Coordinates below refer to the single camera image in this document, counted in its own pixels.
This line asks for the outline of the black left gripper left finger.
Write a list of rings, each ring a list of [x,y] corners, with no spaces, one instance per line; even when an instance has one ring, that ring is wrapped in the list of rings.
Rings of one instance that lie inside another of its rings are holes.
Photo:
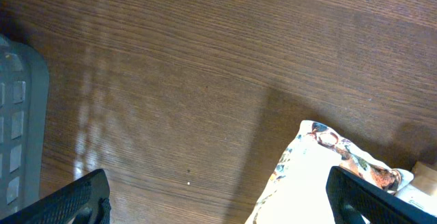
[[[96,169],[58,191],[1,219],[1,224],[109,224],[110,187]]]

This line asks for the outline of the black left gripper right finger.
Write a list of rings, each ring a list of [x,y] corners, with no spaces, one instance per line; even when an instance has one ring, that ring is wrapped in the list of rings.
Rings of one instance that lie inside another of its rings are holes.
[[[326,193],[336,224],[436,224],[436,217],[334,166]]]

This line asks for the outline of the beige grain pouch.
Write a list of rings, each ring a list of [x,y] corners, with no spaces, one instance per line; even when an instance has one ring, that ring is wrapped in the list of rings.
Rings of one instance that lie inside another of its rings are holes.
[[[334,129],[303,120],[247,223],[333,223],[326,183],[334,166],[392,195],[414,178],[408,170],[392,169],[375,159]]]

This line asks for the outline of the white tube gold cap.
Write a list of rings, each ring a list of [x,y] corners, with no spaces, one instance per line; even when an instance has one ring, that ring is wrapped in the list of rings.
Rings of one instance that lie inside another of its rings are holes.
[[[436,166],[417,161],[413,180],[396,193],[396,197],[436,216]]]

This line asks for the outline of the grey perforated plastic basket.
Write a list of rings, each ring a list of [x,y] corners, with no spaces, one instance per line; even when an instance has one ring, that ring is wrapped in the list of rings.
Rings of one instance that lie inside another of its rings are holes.
[[[1,36],[1,218],[40,198],[49,73],[42,56]]]

